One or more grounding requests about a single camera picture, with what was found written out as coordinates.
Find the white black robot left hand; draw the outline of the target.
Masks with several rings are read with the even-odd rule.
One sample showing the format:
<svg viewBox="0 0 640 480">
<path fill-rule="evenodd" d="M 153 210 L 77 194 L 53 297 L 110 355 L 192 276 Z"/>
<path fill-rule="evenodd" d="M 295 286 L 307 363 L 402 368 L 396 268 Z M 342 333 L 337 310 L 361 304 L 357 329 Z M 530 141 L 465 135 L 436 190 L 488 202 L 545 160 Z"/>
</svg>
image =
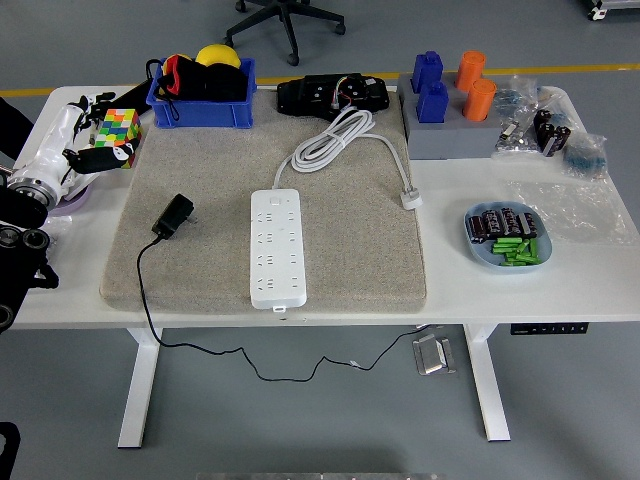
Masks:
<svg viewBox="0 0 640 480">
<path fill-rule="evenodd" d="M 142 138 L 134 108 L 113 104 L 115 94 L 84 95 L 58 112 L 32 160 L 8 187 L 51 210 L 77 196 L 102 172 L 133 165 Z"/>
</svg>

